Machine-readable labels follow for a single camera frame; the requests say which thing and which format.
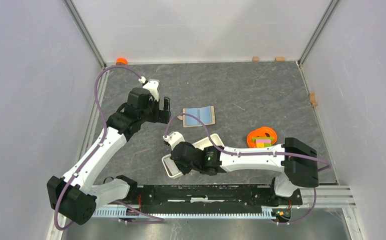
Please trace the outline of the beige leather card holder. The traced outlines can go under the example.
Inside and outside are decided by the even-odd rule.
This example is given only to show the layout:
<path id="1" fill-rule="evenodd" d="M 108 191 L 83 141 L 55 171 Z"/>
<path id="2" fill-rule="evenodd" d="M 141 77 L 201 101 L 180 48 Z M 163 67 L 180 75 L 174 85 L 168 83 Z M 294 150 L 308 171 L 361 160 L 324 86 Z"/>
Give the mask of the beige leather card holder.
<path id="1" fill-rule="evenodd" d="M 183 113 L 190 114 L 199 119 L 204 125 L 214 125 L 216 123 L 214 106 L 209 105 L 200 108 L 184 108 Z M 183 127 L 200 127 L 201 124 L 190 116 L 180 115 L 177 117 L 183 122 Z"/>

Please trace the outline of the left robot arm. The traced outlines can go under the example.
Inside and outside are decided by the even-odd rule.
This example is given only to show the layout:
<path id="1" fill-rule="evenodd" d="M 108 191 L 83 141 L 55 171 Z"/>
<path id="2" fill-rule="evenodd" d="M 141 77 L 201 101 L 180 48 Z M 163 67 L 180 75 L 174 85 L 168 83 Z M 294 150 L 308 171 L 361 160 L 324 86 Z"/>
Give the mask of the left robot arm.
<path id="1" fill-rule="evenodd" d="M 61 214 L 78 225 L 85 224 L 97 208 L 123 200 L 131 204 L 137 200 L 138 190 L 127 180 L 116 178 L 94 186 L 94 181 L 114 154 L 141 129 L 145 122 L 167 124 L 171 117 L 170 98 L 163 99 L 163 109 L 157 90 L 135 87 L 115 113 L 104 122 L 101 135 L 85 155 L 62 177 L 52 176 L 47 182 L 54 223 Z"/>

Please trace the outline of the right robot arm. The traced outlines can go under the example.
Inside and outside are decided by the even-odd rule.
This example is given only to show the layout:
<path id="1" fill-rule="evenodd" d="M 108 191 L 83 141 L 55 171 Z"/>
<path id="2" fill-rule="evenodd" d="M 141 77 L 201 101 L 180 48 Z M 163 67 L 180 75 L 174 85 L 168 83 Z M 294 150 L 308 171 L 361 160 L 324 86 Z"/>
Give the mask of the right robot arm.
<path id="1" fill-rule="evenodd" d="M 212 139 L 198 144 L 168 139 L 171 153 L 162 162 L 169 177 L 175 179 L 196 171 L 215 176 L 240 170 L 264 170 L 279 173 L 271 184 L 269 196 L 284 203 L 298 188 L 319 186 L 316 151 L 296 138 L 264 148 L 235 148 L 217 145 Z"/>

